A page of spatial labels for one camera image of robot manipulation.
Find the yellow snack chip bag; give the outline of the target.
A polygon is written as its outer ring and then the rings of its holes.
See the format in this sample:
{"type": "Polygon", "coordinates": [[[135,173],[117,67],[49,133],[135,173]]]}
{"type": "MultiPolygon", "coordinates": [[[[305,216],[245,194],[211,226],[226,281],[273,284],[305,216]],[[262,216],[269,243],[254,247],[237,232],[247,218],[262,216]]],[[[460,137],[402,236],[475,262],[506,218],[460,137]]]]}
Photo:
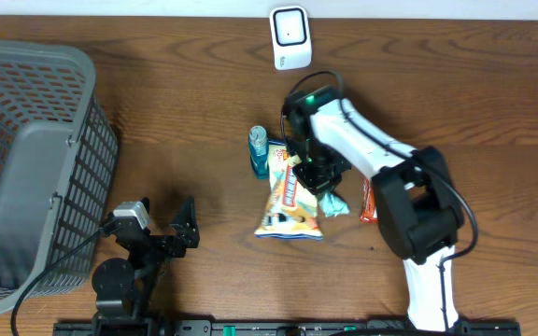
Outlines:
{"type": "Polygon", "coordinates": [[[284,143],[270,140],[267,162],[271,194],[254,235],[257,238],[321,240],[317,198],[302,186],[294,173],[300,159],[291,156],[284,143]]]}

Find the red orange snack bar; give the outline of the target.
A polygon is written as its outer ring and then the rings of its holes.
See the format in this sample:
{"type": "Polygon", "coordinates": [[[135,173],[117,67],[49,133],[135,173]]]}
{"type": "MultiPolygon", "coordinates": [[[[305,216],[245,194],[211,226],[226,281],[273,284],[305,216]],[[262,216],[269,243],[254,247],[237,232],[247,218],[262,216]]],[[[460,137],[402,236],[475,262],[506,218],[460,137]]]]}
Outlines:
{"type": "Polygon", "coordinates": [[[373,185],[367,178],[365,178],[363,182],[363,204],[360,221],[365,223],[378,222],[373,185]]]}

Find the teal bottle with grey cap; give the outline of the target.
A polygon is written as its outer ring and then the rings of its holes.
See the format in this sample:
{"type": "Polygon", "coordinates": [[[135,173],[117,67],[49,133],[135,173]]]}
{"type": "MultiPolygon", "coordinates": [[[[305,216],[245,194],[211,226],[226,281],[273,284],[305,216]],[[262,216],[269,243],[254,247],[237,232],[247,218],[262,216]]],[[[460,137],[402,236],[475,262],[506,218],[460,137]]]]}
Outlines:
{"type": "Polygon", "coordinates": [[[268,168],[268,135],[260,126],[253,126],[248,133],[248,148],[251,168],[258,179],[267,179],[268,168]]]}

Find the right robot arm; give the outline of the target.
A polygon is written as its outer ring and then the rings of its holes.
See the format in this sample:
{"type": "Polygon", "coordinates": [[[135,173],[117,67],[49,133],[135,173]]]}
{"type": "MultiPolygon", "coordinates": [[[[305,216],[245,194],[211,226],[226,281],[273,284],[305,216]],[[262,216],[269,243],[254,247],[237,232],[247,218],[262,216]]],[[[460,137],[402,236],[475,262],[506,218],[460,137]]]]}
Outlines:
{"type": "Polygon", "coordinates": [[[293,171],[309,192],[322,198],[351,168],[370,180],[379,231],[403,261],[410,323],[419,330],[451,330],[459,320],[451,259],[464,216],[443,155],[393,139],[331,85],[292,90],[281,114],[296,135],[287,143],[300,159],[293,171]]]}

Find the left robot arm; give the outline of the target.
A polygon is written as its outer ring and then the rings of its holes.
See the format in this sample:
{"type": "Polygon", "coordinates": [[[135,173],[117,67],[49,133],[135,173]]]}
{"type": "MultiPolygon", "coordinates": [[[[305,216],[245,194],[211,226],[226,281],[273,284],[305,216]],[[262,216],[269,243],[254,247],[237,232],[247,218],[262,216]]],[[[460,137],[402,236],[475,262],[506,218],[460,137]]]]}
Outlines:
{"type": "Polygon", "coordinates": [[[149,311],[149,300],[162,266],[199,245],[194,199],[188,197],[170,222],[173,234],[155,235],[149,223],[148,198],[121,203],[104,220],[103,235],[115,236],[128,257],[108,259],[92,275],[97,309],[92,318],[93,335],[174,333],[170,322],[149,311]]]}

